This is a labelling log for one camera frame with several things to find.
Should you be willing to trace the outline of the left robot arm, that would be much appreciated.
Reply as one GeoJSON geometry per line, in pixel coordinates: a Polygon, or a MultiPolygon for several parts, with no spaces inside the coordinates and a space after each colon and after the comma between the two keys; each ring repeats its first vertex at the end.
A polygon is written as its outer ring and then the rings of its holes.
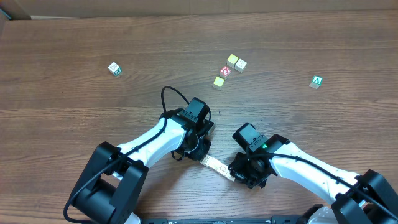
{"type": "Polygon", "coordinates": [[[159,122],[133,141],[96,147],[76,182],[65,207],[86,215],[87,223],[139,223],[134,213],[149,168],[170,152],[182,159],[202,160],[211,142],[206,137],[215,127],[209,106],[193,98],[186,108],[162,114],[159,122]]]}

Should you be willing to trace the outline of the white block red M side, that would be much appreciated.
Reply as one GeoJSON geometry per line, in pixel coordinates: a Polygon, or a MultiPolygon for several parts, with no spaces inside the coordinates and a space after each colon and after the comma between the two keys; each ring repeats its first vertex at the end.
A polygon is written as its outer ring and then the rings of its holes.
{"type": "Polygon", "coordinates": [[[225,164],[220,164],[216,171],[225,177],[229,175],[228,166],[225,164]]]}

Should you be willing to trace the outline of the white block red mark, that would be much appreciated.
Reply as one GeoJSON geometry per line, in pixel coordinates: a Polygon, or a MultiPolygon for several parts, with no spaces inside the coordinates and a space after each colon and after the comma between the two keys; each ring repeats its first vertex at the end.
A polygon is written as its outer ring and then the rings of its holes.
{"type": "Polygon", "coordinates": [[[231,175],[230,171],[227,171],[225,177],[226,177],[228,180],[232,181],[232,182],[235,181],[235,177],[233,177],[233,176],[231,175]]]}

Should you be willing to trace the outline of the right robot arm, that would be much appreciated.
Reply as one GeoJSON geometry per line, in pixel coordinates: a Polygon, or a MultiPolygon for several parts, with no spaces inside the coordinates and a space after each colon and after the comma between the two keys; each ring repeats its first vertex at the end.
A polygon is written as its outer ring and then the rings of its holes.
{"type": "Polygon", "coordinates": [[[289,179],[328,203],[315,205],[298,223],[397,223],[397,193],[380,173],[363,175],[333,167],[298,148],[287,138],[270,138],[243,124],[233,139],[243,149],[228,166],[248,188],[263,188],[270,175],[289,179]]]}

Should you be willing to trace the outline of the white block blue side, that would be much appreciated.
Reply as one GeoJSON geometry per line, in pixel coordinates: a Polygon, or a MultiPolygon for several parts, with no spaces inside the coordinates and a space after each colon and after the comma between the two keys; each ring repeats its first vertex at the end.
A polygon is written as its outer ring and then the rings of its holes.
{"type": "Polygon", "coordinates": [[[205,167],[212,167],[212,163],[213,163],[213,158],[209,155],[206,155],[202,161],[200,161],[200,163],[202,165],[204,165],[205,167]]]}

